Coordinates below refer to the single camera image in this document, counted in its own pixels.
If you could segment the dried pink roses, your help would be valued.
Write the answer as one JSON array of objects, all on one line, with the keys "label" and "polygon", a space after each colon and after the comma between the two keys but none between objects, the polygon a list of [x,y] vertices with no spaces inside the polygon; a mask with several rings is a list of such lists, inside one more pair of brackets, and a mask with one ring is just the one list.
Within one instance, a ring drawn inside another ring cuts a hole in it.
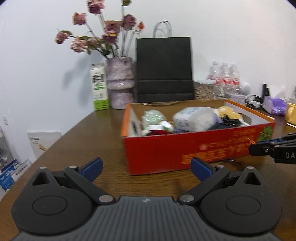
[{"label": "dried pink roses", "polygon": [[86,1],[87,12],[74,12],[72,25],[87,29],[84,34],[76,34],[70,30],[58,30],[55,43],[63,44],[71,41],[69,47],[76,53],[99,52],[105,59],[127,57],[136,35],[145,29],[145,24],[134,15],[126,12],[132,1],[116,1],[120,8],[120,16],[108,19],[105,16],[108,1]]}]

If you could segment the water bottle right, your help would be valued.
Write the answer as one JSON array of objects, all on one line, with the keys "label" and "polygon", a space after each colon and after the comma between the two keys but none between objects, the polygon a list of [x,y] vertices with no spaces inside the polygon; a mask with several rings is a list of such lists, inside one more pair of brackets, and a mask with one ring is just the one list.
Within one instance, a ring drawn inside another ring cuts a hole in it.
[{"label": "water bottle right", "polygon": [[229,69],[230,84],[232,91],[238,93],[240,90],[240,74],[236,64],[231,64]]}]

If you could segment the white tissue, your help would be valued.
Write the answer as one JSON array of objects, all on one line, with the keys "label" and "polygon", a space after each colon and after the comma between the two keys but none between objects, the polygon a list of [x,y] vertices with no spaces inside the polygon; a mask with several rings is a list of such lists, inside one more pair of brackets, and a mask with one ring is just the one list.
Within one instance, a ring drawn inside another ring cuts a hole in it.
[{"label": "white tissue", "polygon": [[169,123],[168,121],[161,121],[160,123],[159,123],[159,125],[161,125],[161,126],[163,126],[164,127],[164,130],[166,131],[166,132],[169,132],[169,133],[173,133],[174,132],[174,126],[171,124],[171,123]]}]

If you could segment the iridescent ball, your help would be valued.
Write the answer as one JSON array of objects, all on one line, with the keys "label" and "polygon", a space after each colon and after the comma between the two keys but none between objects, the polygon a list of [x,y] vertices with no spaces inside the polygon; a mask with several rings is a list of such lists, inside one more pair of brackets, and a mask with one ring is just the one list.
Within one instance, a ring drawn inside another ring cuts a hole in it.
[{"label": "iridescent ball", "polygon": [[142,116],[142,126],[147,129],[150,125],[158,125],[161,121],[166,121],[166,117],[156,109],[147,110]]}]

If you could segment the navy blue pouch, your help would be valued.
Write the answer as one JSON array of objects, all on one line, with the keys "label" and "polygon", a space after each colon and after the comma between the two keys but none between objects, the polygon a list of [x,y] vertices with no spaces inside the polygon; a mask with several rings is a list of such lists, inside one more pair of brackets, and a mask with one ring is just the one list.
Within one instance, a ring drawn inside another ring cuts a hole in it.
[{"label": "navy blue pouch", "polygon": [[208,130],[209,131],[213,131],[213,130],[223,130],[223,129],[227,129],[227,128],[240,128],[240,127],[246,127],[246,126],[250,126],[248,123],[242,122],[239,125],[225,125],[223,123],[216,123],[215,125],[213,125],[212,127],[210,127]]}]

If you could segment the milk carton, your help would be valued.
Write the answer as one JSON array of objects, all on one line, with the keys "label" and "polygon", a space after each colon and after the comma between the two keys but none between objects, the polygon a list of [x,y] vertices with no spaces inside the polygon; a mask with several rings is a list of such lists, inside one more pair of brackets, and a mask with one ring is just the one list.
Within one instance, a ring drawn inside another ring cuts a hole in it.
[{"label": "milk carton", "polygon": [[92,99],[95,110],[109,109],[109,98],[104,63],[92,64],[90,68]]}]

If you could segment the purple ceramic vase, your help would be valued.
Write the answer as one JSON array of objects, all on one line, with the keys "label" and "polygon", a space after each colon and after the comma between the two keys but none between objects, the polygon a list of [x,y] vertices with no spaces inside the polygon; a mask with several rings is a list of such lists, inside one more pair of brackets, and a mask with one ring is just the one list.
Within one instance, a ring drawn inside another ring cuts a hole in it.
[{"label": "purple ceramic vase", "polygon": [[106,62],[106,79],[111,107],[126,109],[133,103],[134,69],[131,57],[116,57]]}]

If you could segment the cotton pad plastic container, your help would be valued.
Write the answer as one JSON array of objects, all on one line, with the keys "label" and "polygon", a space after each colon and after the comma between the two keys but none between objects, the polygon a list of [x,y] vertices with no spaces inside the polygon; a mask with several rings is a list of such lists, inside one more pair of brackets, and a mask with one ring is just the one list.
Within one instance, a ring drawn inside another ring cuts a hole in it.
[{"label": "cotton pad plastic container", "polygon": [[213,108],[184,108],[173,115],[175,127],[187,132],[203,132],[209,130],[217,122],[217,114]]}]

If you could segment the yellow mug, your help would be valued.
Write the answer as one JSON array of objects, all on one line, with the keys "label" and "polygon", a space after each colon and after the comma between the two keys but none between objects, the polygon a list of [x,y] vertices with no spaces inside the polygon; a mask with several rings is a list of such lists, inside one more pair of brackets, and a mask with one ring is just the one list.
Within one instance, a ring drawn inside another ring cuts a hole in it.
[{"label": "yellow mug", "polygon": [[296,126],[296,104],[288,103],[285,113],[285,121],[290,126]]}]

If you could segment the black paper bag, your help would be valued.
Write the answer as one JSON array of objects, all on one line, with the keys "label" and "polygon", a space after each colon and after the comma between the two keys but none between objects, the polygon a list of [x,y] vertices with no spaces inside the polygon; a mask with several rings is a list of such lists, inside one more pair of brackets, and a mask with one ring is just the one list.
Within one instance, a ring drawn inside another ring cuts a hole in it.
[{"label": "black paper bag", "polygon": [[168,21],[154,26],[151,38],[136,40],[137,102],[194,99],[190,37],[173,37]]}]

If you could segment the red green bow clip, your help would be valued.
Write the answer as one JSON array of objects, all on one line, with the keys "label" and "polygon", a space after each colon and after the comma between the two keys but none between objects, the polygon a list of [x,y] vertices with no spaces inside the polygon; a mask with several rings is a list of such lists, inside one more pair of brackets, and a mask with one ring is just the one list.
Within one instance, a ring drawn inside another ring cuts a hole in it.
[{"label": "red green bow clip", "polygon": [[161,136],[161,135],[168,135],[170,132],[167,132],[165,130],[151,130],[148,133],[148,136]]}]

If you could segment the red cardboard box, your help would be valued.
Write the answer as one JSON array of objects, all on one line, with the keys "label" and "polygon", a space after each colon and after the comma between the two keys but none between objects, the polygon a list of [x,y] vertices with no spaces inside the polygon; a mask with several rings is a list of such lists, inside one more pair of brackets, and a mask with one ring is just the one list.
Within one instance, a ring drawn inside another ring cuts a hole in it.
[{"label": "red cardboard box", "polygon": [[[197,133],[172,133],[142,137],[140,118],[146,110],[156,109],[172,123],[173,115],[187,107],[229,106],[250,118],[249,126]],[[121,136],[130,175],[146,175],[187,169],[193,157],[211,163],[248,155],[251,142],[269,140],[274,118],[231,100],[188,100],[165,103],[129,104],[123,114]]]}]

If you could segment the clear seed container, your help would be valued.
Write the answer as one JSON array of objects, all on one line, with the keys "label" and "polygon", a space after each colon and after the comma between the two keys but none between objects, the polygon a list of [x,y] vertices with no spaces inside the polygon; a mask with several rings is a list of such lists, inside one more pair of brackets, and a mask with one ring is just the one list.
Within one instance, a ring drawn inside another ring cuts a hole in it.
[{"label": "clear seed container", "polygon": [[214,99],[214,87],[215,81],[206,80],[194,80],[195,99],[196,100],[212,100]]}]

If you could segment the yellow white plush toy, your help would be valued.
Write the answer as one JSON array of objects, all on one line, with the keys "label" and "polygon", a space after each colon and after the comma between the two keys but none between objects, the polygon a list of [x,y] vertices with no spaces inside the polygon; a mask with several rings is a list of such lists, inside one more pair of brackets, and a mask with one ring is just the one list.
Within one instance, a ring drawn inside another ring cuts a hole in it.
[{"label": "yellow white plush toy", "polygon": [[231,120],[239,120],[243,121],[243,117],[241,114],[236,113],[233,108],[229,106],[220,106],[217,108],[217,111],[219,113],[220,118],[226,118],[228,117]]}]

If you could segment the white box on floor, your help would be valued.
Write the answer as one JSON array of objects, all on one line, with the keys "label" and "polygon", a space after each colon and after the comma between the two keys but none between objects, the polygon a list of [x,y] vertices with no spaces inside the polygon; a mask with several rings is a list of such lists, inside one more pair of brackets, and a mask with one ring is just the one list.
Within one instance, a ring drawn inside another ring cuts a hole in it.
[{"label": "white box on floor", "polygon": [[33,153],[39,159],[61,137],[58,131],[27,132]]}]

